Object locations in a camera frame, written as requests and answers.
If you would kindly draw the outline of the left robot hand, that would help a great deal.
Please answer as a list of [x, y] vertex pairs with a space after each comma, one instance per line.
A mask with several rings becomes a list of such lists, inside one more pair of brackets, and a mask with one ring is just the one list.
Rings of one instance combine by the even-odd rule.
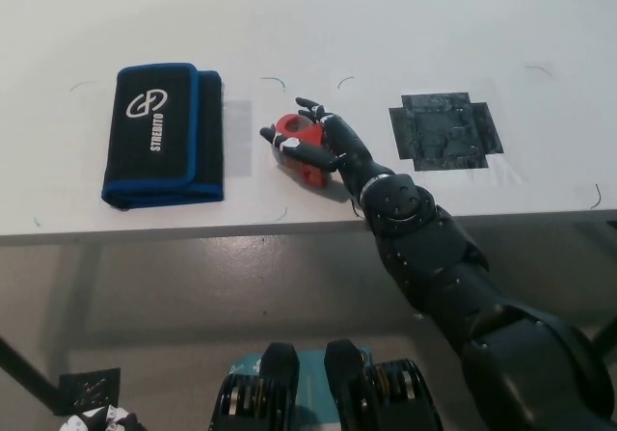
[[60, 427], [60, 431], [144, 431], [145, 426], [137, 415], [122, 407], [112, 405], [73, 415]]

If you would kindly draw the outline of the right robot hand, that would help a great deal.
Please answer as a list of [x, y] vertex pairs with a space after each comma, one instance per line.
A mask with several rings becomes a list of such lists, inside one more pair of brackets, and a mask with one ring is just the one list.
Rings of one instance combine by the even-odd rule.
[[327, 186], [338, 172], [343, 185], [357, 197], [374, 177], [393, 171], [374, 161], [370, 151], [352, 127], [324, 105], [298, 97], [296, 115], [287, 114], [275, 124], [259, 130], [271, 146], [277, 162], [315, 188]]

